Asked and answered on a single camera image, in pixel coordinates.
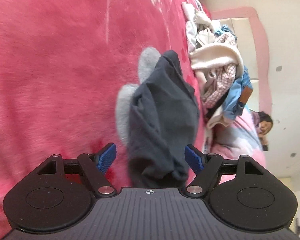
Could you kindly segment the dark grey trousers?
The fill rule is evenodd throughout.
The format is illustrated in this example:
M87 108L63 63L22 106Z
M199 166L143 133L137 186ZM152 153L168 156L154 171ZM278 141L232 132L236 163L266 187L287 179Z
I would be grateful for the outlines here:
M183 187L189 177L185 147L199 124L194 88L183 78L175 51L159 58L132 97L129 108L128 171L134 187Z

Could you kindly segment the floral pink pillow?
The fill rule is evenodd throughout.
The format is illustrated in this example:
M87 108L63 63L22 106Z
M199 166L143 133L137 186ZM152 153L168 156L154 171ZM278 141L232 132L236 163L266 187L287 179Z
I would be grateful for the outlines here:
M248 155L262 166L266 158L255 128L253 114L245 108L230 126L217 124L205 129L203 150L205 153L217 153L224 159L237 160L240 155Z

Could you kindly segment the light blue denim garment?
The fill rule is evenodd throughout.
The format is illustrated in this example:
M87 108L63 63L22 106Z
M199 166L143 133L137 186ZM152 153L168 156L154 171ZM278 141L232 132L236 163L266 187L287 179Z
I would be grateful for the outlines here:
M243 75L233 82L222 104L223 116L226 119L235 120L237 116L242 115L245 102L241 102L239 98L246 87L253 90L248 68L244 66Z

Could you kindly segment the pink checked garment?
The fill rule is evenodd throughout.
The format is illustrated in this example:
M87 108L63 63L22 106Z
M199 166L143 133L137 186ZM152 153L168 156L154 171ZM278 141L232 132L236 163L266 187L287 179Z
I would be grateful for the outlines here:
M236 65L231 63L210 70L207 73L207 83L201 95L206 108L212 108L229 90L236 77Z

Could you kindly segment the cream white garment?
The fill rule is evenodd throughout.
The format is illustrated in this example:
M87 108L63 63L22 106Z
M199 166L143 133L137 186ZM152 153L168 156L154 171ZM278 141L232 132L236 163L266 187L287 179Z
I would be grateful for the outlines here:
M236 78L242 77L244 63L236 46L226 43L210 43L190 53L191 68L193 70L214 69L229 64L237 66Z

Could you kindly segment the pink floral blanket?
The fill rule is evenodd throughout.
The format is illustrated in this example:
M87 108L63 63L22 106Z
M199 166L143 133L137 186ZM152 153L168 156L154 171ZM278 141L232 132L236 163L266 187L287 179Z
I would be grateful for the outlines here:
M47 157L117 146L107 178L130 185L117 95L140 82L146 56L187 54L181 4L195 0L0 0L0 238L6 193Z

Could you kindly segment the pink headboard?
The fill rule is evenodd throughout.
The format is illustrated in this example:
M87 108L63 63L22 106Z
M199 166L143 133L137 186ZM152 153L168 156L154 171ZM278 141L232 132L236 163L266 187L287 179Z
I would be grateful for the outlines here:
M257 10L238 7L211 12L215 24L226 24L237 36L237 47L248 68L253 92L248 106L255 111L271 114L272 98L268 81L269 43Z

